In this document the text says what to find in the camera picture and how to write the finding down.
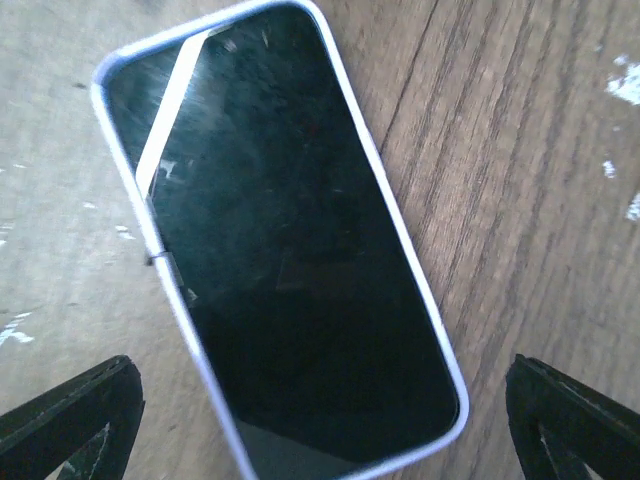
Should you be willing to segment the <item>phone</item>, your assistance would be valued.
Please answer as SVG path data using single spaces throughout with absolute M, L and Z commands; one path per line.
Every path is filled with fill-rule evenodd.
M 460 435 L 460 367 L 314 3 L 126 45 L 91 99 L 243 478 L 373 479 Z

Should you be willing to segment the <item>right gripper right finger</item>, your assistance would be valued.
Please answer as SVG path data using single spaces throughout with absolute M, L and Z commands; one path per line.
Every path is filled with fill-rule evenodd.
M 506 375 L 511 438 L 527 479 L 639 477 L 639 414 L 518 354 Z

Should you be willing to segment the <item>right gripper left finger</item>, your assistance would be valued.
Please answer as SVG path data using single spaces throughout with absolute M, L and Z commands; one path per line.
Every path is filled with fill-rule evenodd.
M 121 479 L 144 407 L 139 370 L 114 356 L 1 416 L 1 477 Z

